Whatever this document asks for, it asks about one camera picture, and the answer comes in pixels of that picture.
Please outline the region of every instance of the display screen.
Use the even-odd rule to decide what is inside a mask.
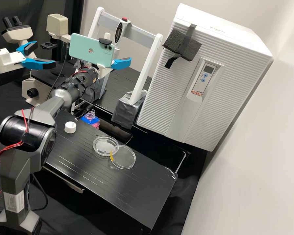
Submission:
[[[206,66],[206,67],[204,68],[204,72],[212,73],[212,71],[213,71],[213,67]]]

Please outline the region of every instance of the white box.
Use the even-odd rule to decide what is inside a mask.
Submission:
[[[58,37],[69,33],[69,20],[60,14],[50,14],[47,17],[47,29],[49,33]]]
[[[170,32],[186,33],[190,24],[201,48],[170,69],[164,66],[174,53],[162,50],[137,124],[213,151],[273,57],[252,30],[180,4]]]

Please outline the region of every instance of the ribbed white panel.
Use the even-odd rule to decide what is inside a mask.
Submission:
[[[174,61],[170,69],[165,68],[173,52],[163,49],[146,99],[137,120],[139,126],[165,134],[193,75],[198,61],[188,62],[182,58]]]
[[[173,29],[186,33],[188,26],[173,22],[170,32]],[[165,135],[199,59],[215,61],[224,65],[223,73],[184,136],[185,143],[212,151],[272,57],[203,33],[198,27],[192,38],[202,46],[191,62],[179,58],[167,69],[164,66],[174,53],[163,49],[137,124]]]

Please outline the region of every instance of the blue clamp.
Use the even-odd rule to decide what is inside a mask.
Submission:
[[[19,48],[16,49],[16,51],[21,52],[24,56],[28,56],[37,47],[38,47],[37,41],[31,41],[20,46]],[[35,70],[52,69],[56,67],[56,62],[54,60],[39,59],[39,58],[31,59],[26,57],[25,61],[21,62],[21,64],[25,68],[35,69]]]
[[[125,69],[131,65],[131,61],[132,58],[115,59],[111,68],[115,70]]]

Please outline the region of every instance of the bottle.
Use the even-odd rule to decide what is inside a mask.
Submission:
[[[95,111],[91,110],[87,114],[85,114],[81,120],[86,122],[88,125],[93,126],[94,128],[99,129],[100,120],[98,117],[95,116]]]

